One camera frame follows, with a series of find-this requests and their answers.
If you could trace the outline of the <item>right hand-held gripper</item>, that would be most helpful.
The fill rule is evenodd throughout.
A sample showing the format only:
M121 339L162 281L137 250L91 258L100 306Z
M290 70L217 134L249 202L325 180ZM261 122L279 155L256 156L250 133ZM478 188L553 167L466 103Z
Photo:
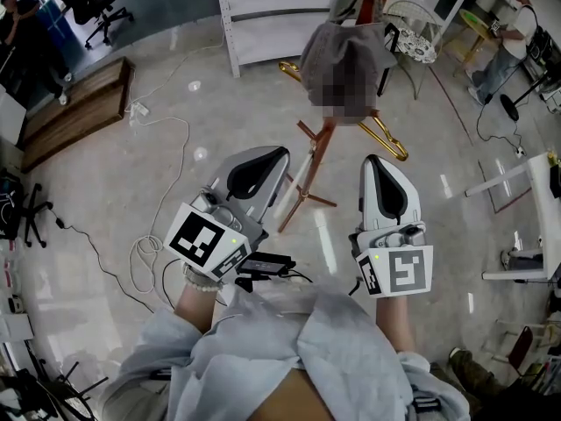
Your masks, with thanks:
M372 215L374 185L376 207ZM359 282L372 298L430 291L433 246L416 187L402 171L377 155L368 155L360 169L359 211L363 232L349 236Z

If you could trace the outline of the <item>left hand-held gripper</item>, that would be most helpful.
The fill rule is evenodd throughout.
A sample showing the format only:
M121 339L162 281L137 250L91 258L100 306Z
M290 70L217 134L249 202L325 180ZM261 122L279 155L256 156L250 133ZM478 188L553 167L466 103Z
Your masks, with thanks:
M191 203L178 210L165 248L213 282L232 282L268 234L263 218L290 166L284 146L259 146L227 157Z

